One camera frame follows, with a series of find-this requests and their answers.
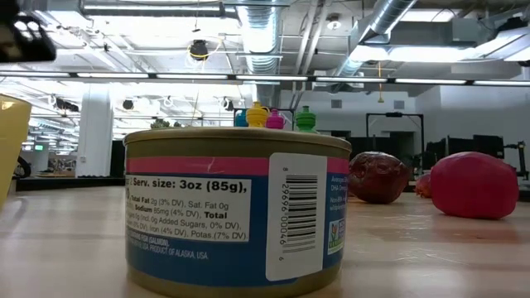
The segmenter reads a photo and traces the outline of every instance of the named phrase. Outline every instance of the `desk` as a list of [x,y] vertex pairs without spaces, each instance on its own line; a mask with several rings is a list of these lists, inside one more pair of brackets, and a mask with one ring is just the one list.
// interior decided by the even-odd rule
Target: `desk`
[[[123,187],[19,193],[0,216],[0,297],[154,298],[126,278]],[[530,297],[530,204],[504,221],[403,194],[353,199],[340,277],[306,298]]]

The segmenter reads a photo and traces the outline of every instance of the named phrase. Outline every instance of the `nutrition facts label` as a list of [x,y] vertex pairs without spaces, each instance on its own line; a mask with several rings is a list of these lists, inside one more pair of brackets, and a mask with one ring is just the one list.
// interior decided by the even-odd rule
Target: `nutrition facts label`
[[248,242],[251,180],[128,175],[127,226],[169,238]]

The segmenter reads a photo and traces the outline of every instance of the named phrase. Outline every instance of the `green bottle top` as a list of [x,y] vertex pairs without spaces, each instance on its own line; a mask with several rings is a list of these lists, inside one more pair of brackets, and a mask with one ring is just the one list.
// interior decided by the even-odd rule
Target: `green bottle top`
[[303,106],[301,112],[296,113],[296,126],[300,132],[316,133],[316,115],[309,112],[309,106]]

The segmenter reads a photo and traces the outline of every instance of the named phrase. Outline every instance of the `logo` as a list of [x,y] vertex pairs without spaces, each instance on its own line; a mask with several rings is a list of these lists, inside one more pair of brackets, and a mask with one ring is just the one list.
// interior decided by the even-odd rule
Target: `logo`
[[330,222],[328,237],[328,254],[338,252],[345,245],[346,224],[343,219]]

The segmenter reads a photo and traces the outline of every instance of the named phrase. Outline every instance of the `pink stripe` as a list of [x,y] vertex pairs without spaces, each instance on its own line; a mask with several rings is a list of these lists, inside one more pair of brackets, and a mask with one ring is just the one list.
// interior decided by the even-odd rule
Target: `pink stripe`
[[127,159],[127,172],[268,175],[268,159],[260,157],[139,157]]
[[349,163],[345,159],[328,157],[328,173],[349,174]]

